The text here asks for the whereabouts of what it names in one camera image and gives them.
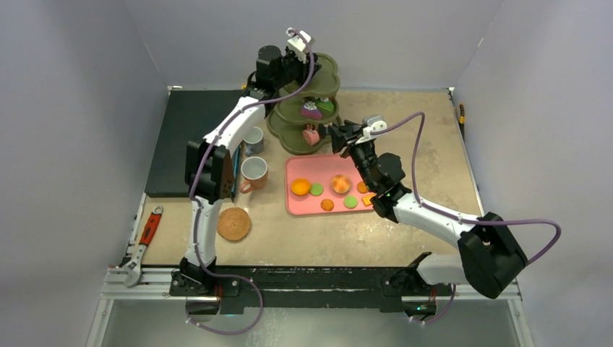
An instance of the mug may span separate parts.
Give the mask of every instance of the mug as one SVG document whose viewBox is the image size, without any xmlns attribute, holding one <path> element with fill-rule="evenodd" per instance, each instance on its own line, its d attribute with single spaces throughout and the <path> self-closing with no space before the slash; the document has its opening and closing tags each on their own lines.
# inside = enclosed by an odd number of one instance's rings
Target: mug
<svg viewBox="0 0 613 347">
<path fill-rule="evenodd" d="M 262 189 L 268 180 L 268 164 L 260 157 L 250 157 L 241 164 L 241 174 L 245 182 L 241 184 L 241 193 Z"/>
<path fill-rule="evenodd" d="M 302 137 L 306 140 L 306 142 L 313 146 L 320 141 L 320 135 L 316 130 L 313 129 L 305 129 L 302 131 Z"/>
<path fill-rule="evenodd" d="M 250 157 L 254 154 L 260 154 L 264 150 L 264 132 L 254 127 L 249 130 L 245 136 L 243 142 L 245 142 L 245 155 Z"/>
</svg>

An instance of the pink tray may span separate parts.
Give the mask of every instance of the pink tray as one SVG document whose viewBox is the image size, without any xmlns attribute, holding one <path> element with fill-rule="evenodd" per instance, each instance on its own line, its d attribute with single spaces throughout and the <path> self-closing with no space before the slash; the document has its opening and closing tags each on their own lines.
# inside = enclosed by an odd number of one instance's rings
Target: pink tray
<svg viewBox="0 0 613 347">
<path fill-rule="evenodd" d="M 332 177 L 338 174 L 346 175 L 351 180 L 351 190 L 346 194 L 337 194 L 330 187 Z M 291 182 L 294 179 L 308 179 L 312 184 L 323 185 L 324 192 L 318 197 L 311 194 L 299 197 L 291 192 Z M 286 162 L 286 204 L 292 215 L 314 215 L 319 213 L 339 213 L 372 210 L 372 205 L 364 206 L 362 197 L 366 194 L 358 192 L 357 184 L 361 177 L 350 158 L 339 155 L 305 155 L 289 158 Z M 356 208 L 347 208 L 343 204 L 346 196 L 353 195 L 358 200 Z M 320 204 L 324 199 L 334 202 L 334 210 L 322 210 Z"/>
</svg>

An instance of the pink mug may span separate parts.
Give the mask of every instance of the pink mug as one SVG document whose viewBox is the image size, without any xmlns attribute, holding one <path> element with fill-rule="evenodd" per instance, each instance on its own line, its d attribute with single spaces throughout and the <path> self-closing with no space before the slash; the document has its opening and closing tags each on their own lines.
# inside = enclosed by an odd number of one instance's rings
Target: pink mug
<svg viewBox="0 0 613 347">
<path fill-rule="evenodd" d="M 306 143 L 313 146 L 320 141 L 320 135 L 313 129 L 305 129 L 302 131 L 302 137 L 306 140 Z"/>
</svg>

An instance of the orange fruit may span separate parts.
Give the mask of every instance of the orange fruit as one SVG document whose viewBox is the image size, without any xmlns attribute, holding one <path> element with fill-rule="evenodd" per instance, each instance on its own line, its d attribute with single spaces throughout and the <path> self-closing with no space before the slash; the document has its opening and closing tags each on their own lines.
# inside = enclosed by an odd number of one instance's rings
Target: orange fruit
<svg viewBox="0 0 613 347">
<path fill-rule="evenodd" d="M 307 195 L 311 190 L 311 182 L 307 179 L 294 179 L 291 182 L 291 192 L 301 197 Z"/>
<path fill-rule="evenodd" d="M 332 186 L 332 190 L 338 194 L 345 194 L 351 189 L 351 181 L 349 181 L 349 178 L 345 175 L 336 175 L 332 177 L 330 185 Z"/>
</svg>

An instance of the green tiered stand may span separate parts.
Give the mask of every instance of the green tiered stand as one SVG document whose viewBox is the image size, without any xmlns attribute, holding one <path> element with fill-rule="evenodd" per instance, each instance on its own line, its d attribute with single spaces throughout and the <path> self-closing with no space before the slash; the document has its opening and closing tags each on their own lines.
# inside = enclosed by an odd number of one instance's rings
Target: green tiered stand
<svg viewBox="0 0 613 347">
<path fill-rule="evenodd" d="M 281 146 L 286 151 L 294 155 L 313 154 L 330 142 L 330 138 L 326 138 L 313 146 L 309 145 L 302 137 L 302 131 L 307 128 L 307 124 L 317 126 L 318 124 L 336 123 L 340 125 L 342 123 L 338 115 L 338 103 L 336 101 L 336 93 L 340 88 L 340 79 L 336 74 L 338 65 L 327 54 L 318 53 L 317 56 L 317 62 L 322 65 L 322 68 L 315 74 L 311 83 L 298 95 L 278 103 L 266 121 L 270 133 L 279 139 Z M 280 94 L 290 94 L 299 87 L 298 83 L 292 82 L 286 85 L 280 91 Z M 320 109 L 323 117 L 319 120 L 302 116 L 300 111 L 304 99 L 308 97 L 330 98 L 334 105 L 333 111 Z"/>
</svg>

